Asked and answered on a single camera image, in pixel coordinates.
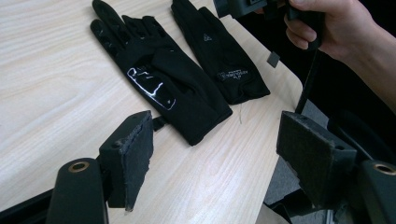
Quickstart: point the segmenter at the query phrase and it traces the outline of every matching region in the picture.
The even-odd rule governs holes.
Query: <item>wooden table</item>
[[[106,0],[119,14],[157,21],[194,60],[169,0]],[[215,12],[212,0],[192,1]],[[137,94],[89,28],[91,1],[0,3],[0,211],[52,189],[58,169],[98,156],[129,116],[158,113]],[[110,223],[254,223],[276,166],[282,110],[302,91],[282,63],[230,16],[221,19],[257,64],[272,94],[233,105],[233,115],[195,147],[171,126],[154,154],[134,211],[109,209]]]

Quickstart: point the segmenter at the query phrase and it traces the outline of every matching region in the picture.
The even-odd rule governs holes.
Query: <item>round hole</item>
[[[73,163],[71,166],[69,166],[69,172],[71,173],[78,173],[81,171],[84,171],[90,166],[90,164],[86,161],[78,161],[76,163]]]
[[[375,164],[374,168],[385,175],[396,175],[396,170],[384,164]]]

